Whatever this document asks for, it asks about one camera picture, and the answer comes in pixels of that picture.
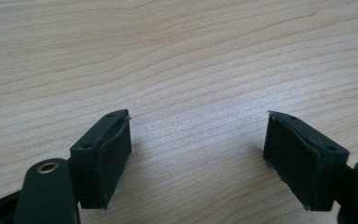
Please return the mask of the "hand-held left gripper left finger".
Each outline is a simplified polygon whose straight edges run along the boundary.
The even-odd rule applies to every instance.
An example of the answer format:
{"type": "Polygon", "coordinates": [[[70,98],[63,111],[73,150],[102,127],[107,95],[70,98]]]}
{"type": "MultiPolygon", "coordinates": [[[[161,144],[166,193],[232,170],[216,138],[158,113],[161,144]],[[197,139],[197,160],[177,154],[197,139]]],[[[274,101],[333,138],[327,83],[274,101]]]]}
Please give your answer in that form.
{"type": "Polygon", "coordinates": [[[106,209],[131,154],[130,114],[104,115],[71,148],[76,200],[83,209],[106,209]]]}

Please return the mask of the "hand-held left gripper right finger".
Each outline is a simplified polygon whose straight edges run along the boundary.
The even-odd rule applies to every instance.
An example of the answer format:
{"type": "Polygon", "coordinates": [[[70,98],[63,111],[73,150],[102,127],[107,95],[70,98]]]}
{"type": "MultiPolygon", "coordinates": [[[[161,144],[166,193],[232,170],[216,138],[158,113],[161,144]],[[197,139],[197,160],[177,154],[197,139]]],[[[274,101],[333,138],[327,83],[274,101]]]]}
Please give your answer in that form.
{"type": "Polygon", "coordinates": [[[263,157],[306,209],[329,211],[349,151],[301,119],[271,111],[263,157]]]}

